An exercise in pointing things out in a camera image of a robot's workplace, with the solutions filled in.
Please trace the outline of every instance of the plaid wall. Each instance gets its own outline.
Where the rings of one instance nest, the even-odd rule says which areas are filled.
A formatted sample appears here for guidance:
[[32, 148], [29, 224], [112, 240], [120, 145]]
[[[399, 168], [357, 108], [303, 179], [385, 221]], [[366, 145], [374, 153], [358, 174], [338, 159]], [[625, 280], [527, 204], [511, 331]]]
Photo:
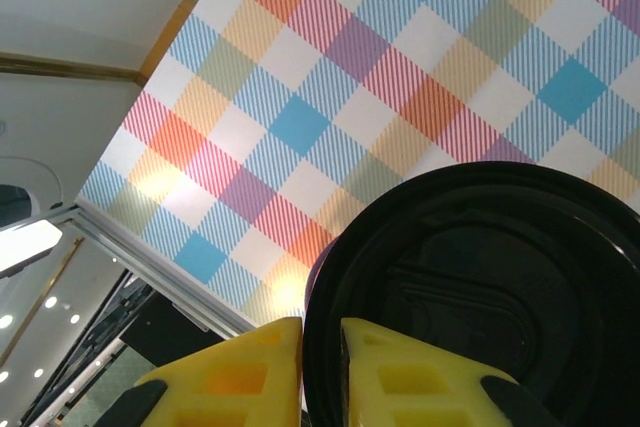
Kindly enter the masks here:
[[200, 0], [82, 196], [257, 324], [376, 197], [560, 169], [640, 210], [640, 0]]

